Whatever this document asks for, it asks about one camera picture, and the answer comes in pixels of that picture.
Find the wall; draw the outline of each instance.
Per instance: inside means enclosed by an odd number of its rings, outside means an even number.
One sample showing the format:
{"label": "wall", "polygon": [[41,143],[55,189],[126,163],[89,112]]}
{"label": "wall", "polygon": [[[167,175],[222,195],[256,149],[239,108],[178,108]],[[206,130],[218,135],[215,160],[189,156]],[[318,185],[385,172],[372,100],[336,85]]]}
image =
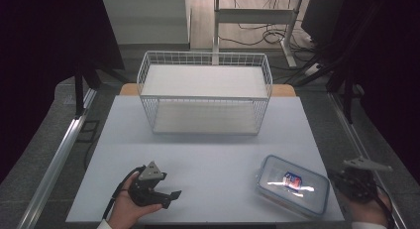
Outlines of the wall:
{"label": "wall", "polygon": [[188,44],[188,0],[103,0],[117,43]]}

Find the sticker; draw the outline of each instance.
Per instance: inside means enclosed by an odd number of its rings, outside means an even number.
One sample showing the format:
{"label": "sticker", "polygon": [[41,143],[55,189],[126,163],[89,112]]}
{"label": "sticker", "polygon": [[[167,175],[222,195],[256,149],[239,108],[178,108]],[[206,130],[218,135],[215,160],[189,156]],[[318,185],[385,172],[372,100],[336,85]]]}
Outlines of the sticker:
{"label": "sticker", "polygon": [[302,177],[294,173],[287,172],[283,177],[283,182],[287,188],[290,188],[293,191],[297,192],[300,189],[300,186],[302,185]]}

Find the human hand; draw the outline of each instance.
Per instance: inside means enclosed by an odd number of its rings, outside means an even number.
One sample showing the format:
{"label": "human hand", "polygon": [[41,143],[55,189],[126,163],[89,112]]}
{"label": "human hand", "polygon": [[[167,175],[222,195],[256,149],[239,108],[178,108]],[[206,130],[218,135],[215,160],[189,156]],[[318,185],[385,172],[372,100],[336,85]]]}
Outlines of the human hand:
{"label": "human hand", "polygon": [[[388,221],[386,215],[375,200],[371,200],[368,203],[359,203],[349,200],[342,193],[340,193],[340,196],[349,205],[350,210],[352,211],[353,221],[367,222],[387,227]],[[391,203],[388,196],[379,192],[378,197],[388,210],[390,210]]]}
{"label": "human hand", "polygon": [[113,229],[128,229],[136,224],[139,218],[161,209],[161,204],[140,207],[133,202],[127,190],[138,175],[139,173],[135,172],[126,180],[115,200],[108,220],[109,226]]}

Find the wire basket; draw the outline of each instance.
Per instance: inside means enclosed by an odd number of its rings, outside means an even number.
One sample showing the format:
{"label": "wire basket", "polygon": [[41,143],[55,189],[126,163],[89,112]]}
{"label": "wire basket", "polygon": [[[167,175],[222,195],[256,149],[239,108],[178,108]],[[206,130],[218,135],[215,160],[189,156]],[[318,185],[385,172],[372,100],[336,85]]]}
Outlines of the wire basket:
{"label": "wire basket", "polygon": [[154,133],[256,135],[272,79],[264,54],[150,51],[137,85]]}

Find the clear plastic container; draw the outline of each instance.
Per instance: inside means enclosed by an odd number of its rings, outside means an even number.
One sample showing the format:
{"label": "clear plastic container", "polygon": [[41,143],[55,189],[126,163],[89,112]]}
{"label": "clear plastic container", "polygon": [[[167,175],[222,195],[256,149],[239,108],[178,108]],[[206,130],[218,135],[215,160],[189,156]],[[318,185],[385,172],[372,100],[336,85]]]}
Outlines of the clear plastic container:
{"label": "clear plastic container", "polygon": [[286,208],[309,217],[324,214],[330,181],[324,176],[270,155],[262,162],[258,190]]}

